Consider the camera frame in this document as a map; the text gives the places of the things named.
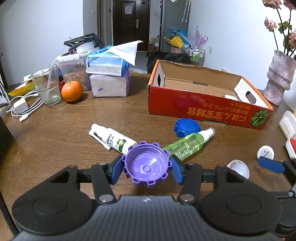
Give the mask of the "green spray bottle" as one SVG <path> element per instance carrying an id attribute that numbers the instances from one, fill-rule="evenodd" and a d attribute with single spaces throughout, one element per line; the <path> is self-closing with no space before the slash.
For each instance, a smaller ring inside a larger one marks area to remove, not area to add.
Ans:
<path id="1" fill-rule="evenodd" d="M 184 161 L 192 156 L 192 154 L 199 151 L 214 135 L 215 130 L 213 128 L 208 128 L 198 133 L 191 133 L 174 143 L 163 147 L 163 150 L 167 150 L 169 155 L 176 155 L 181 161 Z"/>

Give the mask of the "white plastic lid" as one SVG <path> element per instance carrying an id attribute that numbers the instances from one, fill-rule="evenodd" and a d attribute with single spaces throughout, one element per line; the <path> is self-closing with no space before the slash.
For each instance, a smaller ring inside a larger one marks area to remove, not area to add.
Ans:
<path id="1" fill-rule="evenodd" d="M 228 165 L 228 168 L 236 171 L 238 174 L 240 174 L 241 176 L 249 179 L 250 177 L 250 171 L 248 169 L 248 166 L 240 160 L 232 160 Z"/>

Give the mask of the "purple plastic lid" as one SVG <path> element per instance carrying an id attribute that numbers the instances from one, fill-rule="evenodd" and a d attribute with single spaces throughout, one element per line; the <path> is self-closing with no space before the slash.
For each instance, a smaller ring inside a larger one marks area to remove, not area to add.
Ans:
<path id="1" fill-rule="evenodd" d="M 172 167 L 169 152 L 163 150 L 158 143 L 141 141 L 138 145 L 128 148 L 122 156 L 123 171 L 135 186 L 152 188 L 156 183 L 168 177 Z"/>

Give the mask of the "red white lint brush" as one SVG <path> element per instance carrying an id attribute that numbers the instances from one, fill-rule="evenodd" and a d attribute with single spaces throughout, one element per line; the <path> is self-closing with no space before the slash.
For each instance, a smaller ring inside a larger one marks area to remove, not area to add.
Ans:
<path id="1" fill-rule="evenodd" d="M 295 160 L 296 159 L 296 140 L 294 138 L 289 138 L 285 143 L 285 147 L 287 149 L 290 159 Z"/>

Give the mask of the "small white round jar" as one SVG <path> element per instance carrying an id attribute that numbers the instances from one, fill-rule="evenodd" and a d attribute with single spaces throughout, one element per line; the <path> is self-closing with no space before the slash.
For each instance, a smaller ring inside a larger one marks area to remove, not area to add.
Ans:
<path id="1" fill-rule="evenodd" d="M 257 159 L 260 157 L 264 157 L 266 159 L 273 160 L 274 159 L 274 150 L 271 146 L 264 145 L 259 148 L 257 151 Z"/>

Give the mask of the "white spray bottle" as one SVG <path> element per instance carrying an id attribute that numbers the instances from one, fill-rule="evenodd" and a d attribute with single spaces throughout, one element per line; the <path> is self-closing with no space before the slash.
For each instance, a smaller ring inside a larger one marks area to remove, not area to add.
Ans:
<path id="1" fill-rule="evenodd" d="M 91 126 L 89 135 L 95 138 L 108 151 L 114 149 L 123 155 L 128 153 L 130 147 L 138 145 L 135 140 L 115 131 L 114 129 L 99 126 L 96 123 Z"/>

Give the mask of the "blue plastic lid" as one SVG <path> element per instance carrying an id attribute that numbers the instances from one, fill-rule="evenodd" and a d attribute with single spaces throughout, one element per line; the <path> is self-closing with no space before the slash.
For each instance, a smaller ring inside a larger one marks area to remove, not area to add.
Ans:
<path id="1" fill-rule="evenodd" d="M 177 120 L 174 132 L 177 138 L 183 138 L 191 133 L 198 133 L 201 130 L 198 122 L 190 118 L 182 118 Z"/>

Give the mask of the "red cardboard box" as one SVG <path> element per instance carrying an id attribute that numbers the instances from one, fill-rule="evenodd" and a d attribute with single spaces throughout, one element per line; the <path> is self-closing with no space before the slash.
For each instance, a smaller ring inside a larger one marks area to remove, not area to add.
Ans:
<path id="1" fill-rule="evenodd" d="M 225 94 L 240 101 L 226 99 Z M 148 111 L 261 130 L 273 107 L 243 76 L 157 60 L 148 83 Z"/>

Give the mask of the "orange fruit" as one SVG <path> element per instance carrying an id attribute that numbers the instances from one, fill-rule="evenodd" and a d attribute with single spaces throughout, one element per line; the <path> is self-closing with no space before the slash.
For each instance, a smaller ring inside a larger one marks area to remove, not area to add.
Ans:
<path id="1" fill-rule="evenodd" d="M 69 81 L 64 84 L 61 90 L 62 98 L 66 102 L 75 102 L 77 101 L 83 93 L 83 88 L 80 82 L 78 81 Z"/>

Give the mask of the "clear glass with straw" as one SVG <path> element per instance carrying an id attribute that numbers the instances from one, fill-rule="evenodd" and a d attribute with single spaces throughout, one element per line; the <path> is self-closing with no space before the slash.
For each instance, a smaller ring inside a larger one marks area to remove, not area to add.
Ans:
<path id="1" fill-rule="evenodd" d="M 61 100 L 59 89 L 59 66 L 56 64 L 57 57 L 52 64 L 44 69 L 38 70 L 31 75 L 35 89 L 47 106 L 57 104 Z"/>

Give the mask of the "clear food container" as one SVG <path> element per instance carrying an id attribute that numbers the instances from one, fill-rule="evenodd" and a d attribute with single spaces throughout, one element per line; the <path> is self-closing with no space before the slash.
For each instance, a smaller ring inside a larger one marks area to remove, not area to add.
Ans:
<path id="1" fill-rule="evenodd" d="M 96 47 L 84 53 L 64 53 L 59 55 L 57 61 L 65 83 L 78 81 L 84 91 L 90 90 L 90 74 L 86 73 L 86 59 L 89 54 L 99 49 L 99 47 Z"/>

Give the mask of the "blue tissue pack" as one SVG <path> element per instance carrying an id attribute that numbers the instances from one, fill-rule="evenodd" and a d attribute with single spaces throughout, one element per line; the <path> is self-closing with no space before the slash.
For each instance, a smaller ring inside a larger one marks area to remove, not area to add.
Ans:
<path id="1" fill-rule="evenodd" d="M 141 40 L 107 46 L 89 54 L 86 58 L 86 73 L 121 77 L 130 66 L 135 66 L 138 44 Z"/>

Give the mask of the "yellow snack bag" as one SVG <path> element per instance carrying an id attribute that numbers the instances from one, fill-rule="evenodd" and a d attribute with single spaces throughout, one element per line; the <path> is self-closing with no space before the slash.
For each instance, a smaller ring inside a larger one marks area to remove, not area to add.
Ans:
<path id="1" fill-rule="evenodd" d="M 11 97 L 21 96 L 25 95 L 28 92 L 35 89 L 35 85 L 32 80 L 22 83 L 20 86 L 18 86 L 13 91 L 9 92 L 8 95 Z"/>

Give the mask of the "black bag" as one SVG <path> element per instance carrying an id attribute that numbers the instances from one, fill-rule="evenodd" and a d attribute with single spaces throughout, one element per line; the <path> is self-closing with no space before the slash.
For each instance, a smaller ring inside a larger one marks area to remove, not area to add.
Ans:
<path id="1" fill-rule="evenodd" d="M 168 53 L 168 52 L 147 52 L 147 73 L 151 74 L 157 60 L 166 60 L 175 63 L 192 64 L 192 60 L 186 53 Z"/>

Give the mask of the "dark wooden door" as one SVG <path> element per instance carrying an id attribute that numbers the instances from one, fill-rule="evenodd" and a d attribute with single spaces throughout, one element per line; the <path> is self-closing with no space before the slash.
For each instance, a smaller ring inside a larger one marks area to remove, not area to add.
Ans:
<path id="1" fill-rule="evenodd" d="M 149 45 L 149 0 L 117 0 L 113 2 L 113 44 L 141 40 L 138 51 L 147 51 Z"/>

